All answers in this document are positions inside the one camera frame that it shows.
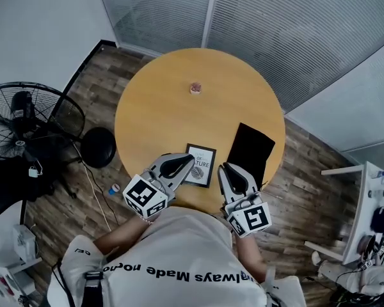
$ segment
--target round wooden table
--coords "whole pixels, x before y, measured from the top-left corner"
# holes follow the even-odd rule
[[[201,94],[190,94],[193,82],[202,85]],[[210,187],[184,184],[176,191],[177,205],[215,213],[224,201],[218,166],[241,122],[275,142],[263,179],[270,181],[282,160],[285,126],[269,84],[227,53],[178,50],[151,61],[127,85],[115,116],[117,150],[133,177],[162,154],[185,152],[188,143],[216,149]]]

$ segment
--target white marker cube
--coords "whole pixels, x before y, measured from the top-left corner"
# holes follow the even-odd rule
[[[168,206],[168,196],[138,174],[122,194],[127,205],[144,218],[149,218]]]
[[[232,225],[240,238],[262,231],[271,226],[268,203],[264,202],[233,211],[229,214],[227,221]]]

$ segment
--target person in white shirt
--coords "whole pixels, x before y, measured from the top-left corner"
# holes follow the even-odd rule
[[[148,221],[134,216],[95,241],[76,237],[53,272],[47,299],[52,307],[88,304],[84,274],[102,271],[104,307],[266,306],[259,283],[267,267],[256,241],[235,238],[237,258],[230,231],[210,215],[170,207]],[[90,304],[101,306],[96,300]]]
[[[378,255],[376,255],[375,265],[364,271],[348,269],[343,265],[321,260],[317,251],[312,254],[312,262],[315,266],[319,266],[319,274],[353,294],[359,293],[372,297],[384,294],[384,266],[381,265]]]

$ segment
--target black baseboard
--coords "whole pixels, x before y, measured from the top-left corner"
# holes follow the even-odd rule
[[[88,64],[92,56],[100,49],[101,45],[108,45],[110,47],[116,47],[115,42],[113,41],[108,41],[108,40],[100,40],[94,47],[94,49],[91,50],[90,54],[87,56],[87,58],[84,59],[83,63],[78,67],[77,71],[74,73],[74,75],[71,77],[71,80],[68,82],[67,86],[64,89],[64,93],[67,94],[68,91],[71,89],[73,83],[76,81],[78,75],[83,71],[85,66]],[[22,205],[21,205],[21,213],[20,213],[20,225],[24,224],[24,216],[26,214],[26,205],[27,201],[23,200]]]
[[[100,49],[101,45],[108,45],[110,47],[116,47],[116,44],[114,41],[109,41],[109,40],[100,40],[94,47],[94,49],[91,50],[90,54],[87,56],[87,58],[84,59],[83,63],[78,67],[77,71],[74,73],[74,75],[71,77],[71,80],[68,82],[67,86],[65,87],[63,93],[67,94],[68,91],[70,91],[71,86],[73,83],[76,81],[78,75],[83,71],[85,66],[88,64],[92,56]]]

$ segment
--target bracelet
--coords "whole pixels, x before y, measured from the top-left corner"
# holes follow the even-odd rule
[[[138,215],[138,216],[140,217],[140,219],[142,219],[144,222],[148,223],[149,225],[154,224],[154,222],[149,221],[148,219],[142,217],[141,215]]]

